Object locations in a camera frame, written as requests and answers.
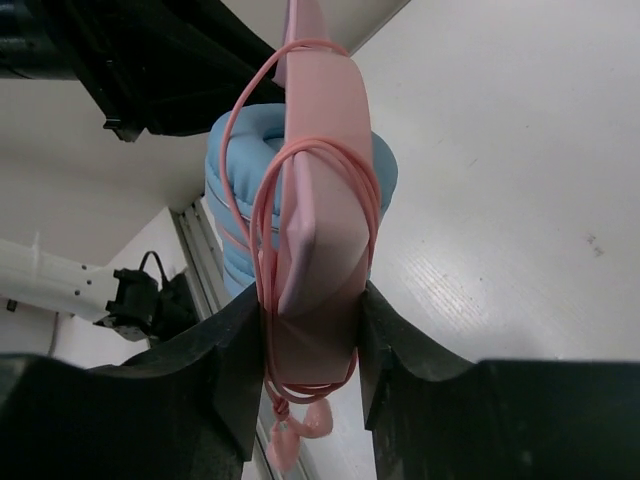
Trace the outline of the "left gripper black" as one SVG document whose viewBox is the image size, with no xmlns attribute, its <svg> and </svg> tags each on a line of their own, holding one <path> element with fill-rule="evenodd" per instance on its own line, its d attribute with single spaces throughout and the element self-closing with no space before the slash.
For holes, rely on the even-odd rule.
<svg viewBox="0 0 640 480">
<path fill-rule="evenodd" d="M 274 52 L 221 1 L 47 1 L 44 19 L 126 142 L 208 131 Z"/>
</svg>

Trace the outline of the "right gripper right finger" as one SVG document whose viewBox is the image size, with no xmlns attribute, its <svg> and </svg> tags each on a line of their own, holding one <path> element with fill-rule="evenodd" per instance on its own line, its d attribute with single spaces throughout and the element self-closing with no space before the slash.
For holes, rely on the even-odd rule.
<svg viewBox="0 0 640 480">
<path fill-rule="evenodd" d="M 428 337 L 368 285 L 359 372 L 381 479 L 635 479 L 635 362 L 483 360 Z"/>
</svg>

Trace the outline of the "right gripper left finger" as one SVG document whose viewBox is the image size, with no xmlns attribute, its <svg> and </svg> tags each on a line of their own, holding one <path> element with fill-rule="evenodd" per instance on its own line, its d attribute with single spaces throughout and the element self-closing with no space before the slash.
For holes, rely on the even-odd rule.
<svg viewBox="0 0 640 480">
<path fill-rule="evenodd" d="M 5 479 L 238 479 L 264 374 L 254 288 L 120 366 L 1 359 Z"/>
</svg>

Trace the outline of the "pink blue cat-ear headphones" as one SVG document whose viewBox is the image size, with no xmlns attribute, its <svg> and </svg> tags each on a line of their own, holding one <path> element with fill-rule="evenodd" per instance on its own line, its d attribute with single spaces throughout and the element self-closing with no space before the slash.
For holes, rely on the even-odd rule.
<svg viewBox="0 0 640 480">
<path fill-rule="evenodd" d="M 255 282 L 266 288 L 265 307 L 273 314 L 265 338 L 269 365 L 290 389 L 347 379 L 374 232 L 398 177 L 391 149 L 371 129 L 357 65 L 328 39 L 317 2 L 290 2 L 289 52 L 274 76 L 284 101 L 222 115 L 211 128 L 205 160 L 225 286 L 233 296 Z M 254 262 L 246 230 L 263 177 L 280 151 L 311 140 L 329 146 L 283 162 L 269 260 Z"/>
</svg>

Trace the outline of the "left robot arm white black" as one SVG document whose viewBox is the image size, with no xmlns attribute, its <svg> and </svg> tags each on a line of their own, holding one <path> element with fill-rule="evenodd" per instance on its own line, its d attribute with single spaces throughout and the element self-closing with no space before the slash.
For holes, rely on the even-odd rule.
<svg viewBox="0 0 640 480">
<path fill-rule="evenodd" d="M 5 1 L 1 74 L 77 80 L 122 141 L 207 131 L 271 55 L 220 1 Z M 1 292 L 161 343 L 198 322 L 183 275 L 99 268 L 1 244 Z"/>
</svg>

